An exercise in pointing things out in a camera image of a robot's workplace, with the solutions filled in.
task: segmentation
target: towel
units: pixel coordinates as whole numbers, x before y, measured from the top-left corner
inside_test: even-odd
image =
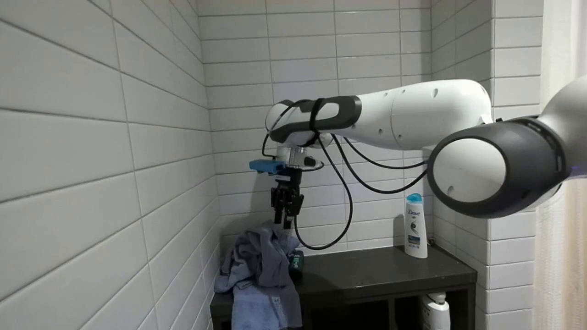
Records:
[[[234,290],[234,330],[302,329],[302,307],[289,256],[298,239],[271,226],[247,232],[227,256],[217,292]]]

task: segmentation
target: white bottle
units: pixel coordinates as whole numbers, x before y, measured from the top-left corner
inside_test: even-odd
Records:
[[[406,199],[404,250],[415,259],[428,259],[425,199],[419,193]]]
[[[426,294],[423,300],[423,329],[450,330],[452,312],[445,294]]]

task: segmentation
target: bathroom wall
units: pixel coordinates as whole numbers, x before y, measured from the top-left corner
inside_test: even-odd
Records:
[[[540,113],[542,0],[437,0],[432,15],[436,80],[483,83],[496,120]],[[436,241],[480,272],[478,329],[533,329],[535,213],[482,221],[436,202]]]
[[[0,329],[208,329],[195,4],[5,0],[0,48]]]
[[[201,28],[228,243],[274,215],[269,195],[274,179],[252,173],[249,162],[261,157],[265,116],[276,102],[390,91],[432,74],[426,0],[205,0]],[[362,149],[397,166],[423,160],[423,153]],[[331,153],[351,184],[357,210],[351,234],[327,254],[393,246],[403,234],[404,195],[370,193]],[[313,155],[327,162],[322,151]],[[419,169],[381,171],[349,157],[377,188],[401,188],[419,175]],[[304,195],[304,239],[318,246],[335,241],[349,202],[333,168],[305,175]]]

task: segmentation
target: crumpled cloth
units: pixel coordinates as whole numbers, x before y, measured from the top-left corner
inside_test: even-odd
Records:
[[[234,290],[234,330],[302,329],[302,307],[289,256],[298,239],[271,226],[247,232],[225,257],[216,290]]]

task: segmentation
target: robotic arm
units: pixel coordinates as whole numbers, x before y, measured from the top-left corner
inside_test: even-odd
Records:
[[[474,81],[434,81],[316,102],[283,102],[267,118],[282,144],[278,160],[305,166],[305,149],[329,135],[386,149],[436,146],[428,180],[441,202],[470,217],[507,217],[582,175],[587,80],[564,89],[542,118],[493,124],[493,105]]]

